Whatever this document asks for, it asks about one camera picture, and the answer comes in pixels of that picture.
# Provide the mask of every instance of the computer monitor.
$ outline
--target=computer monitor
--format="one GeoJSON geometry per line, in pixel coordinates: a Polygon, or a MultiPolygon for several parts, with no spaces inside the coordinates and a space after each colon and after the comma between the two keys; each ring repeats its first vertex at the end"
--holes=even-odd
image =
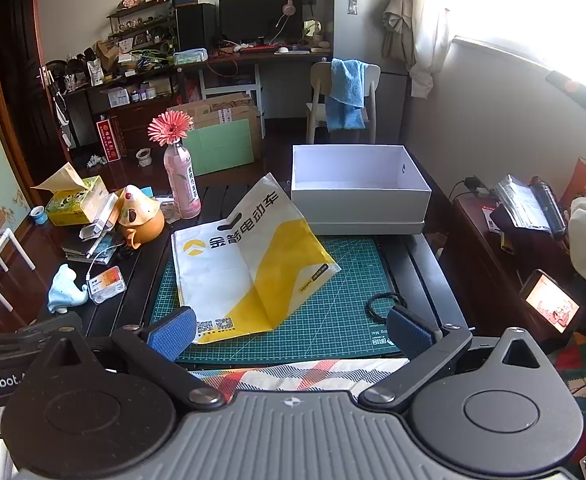
{"type": "Polygon", "coordinates": [[[266,38],[297,43],[302,39],[302,0],[293,0],[295,14],[287,20],[282,7],[287,0],[219,0],[220,33],[225,40],[249,43],[266,38]]]}

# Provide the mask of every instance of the smartphone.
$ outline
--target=smartphone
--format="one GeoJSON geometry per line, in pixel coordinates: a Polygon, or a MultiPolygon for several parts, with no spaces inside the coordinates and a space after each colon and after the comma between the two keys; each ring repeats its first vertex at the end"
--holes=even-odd
{"type": "Polygon", "coordinates": [[[560,334],[564,333],[580,310],[580,306],[554,279],[539,269],[526,281],[521,296],[560,334]]]}

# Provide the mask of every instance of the black circular cover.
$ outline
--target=black circular cover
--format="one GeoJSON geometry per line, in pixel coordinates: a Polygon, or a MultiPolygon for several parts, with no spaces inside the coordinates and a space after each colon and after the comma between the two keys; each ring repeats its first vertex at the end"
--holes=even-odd
{"type": "Polygon", "coordinates": [[[525,334],[503,336],[474,372],[436,381],[409,412],[416,436],[432,452],[471,473],[527,476],[561,464],[582,436],[583,417],[546,356],[525,334]],[[511,343],[530,356],[510,364],[511,343]]]}
{"type": "Polygon", "coordinates": [[[102,478],[158,450],[175,408],[149,381],[80,365],[28,378],[2,419],[20,468],[47,478],[102,478]]]}

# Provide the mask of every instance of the purple bottle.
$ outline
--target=purple bottle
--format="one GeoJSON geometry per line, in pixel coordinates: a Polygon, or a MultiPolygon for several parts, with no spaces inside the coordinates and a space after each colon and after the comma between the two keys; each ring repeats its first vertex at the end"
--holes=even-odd
{"type": "Polygon", "coordinates": [[[175,207],[181,218],[194,218],[199,215],[198,188],[195,186],[191,154],[180,140],[168,144],[164,152],[164,167],[169,176],[175,207]]]}

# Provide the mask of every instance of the stack of books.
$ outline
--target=stack of books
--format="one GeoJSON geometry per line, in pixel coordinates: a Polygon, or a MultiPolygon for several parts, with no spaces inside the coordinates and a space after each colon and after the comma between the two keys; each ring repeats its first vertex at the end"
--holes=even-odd
{"type": "Polygon", "coordinates": [[[78,235],[77,226],[74,229],[72,226],[68,227],[67,230],[62,249],[70,262],[90,264],[95,258],[96,264],[107,265],[118,250],[117,247],[112,247],[120,242],[116,232],[105,230],[97,238],[82,241],[78,235]]]}

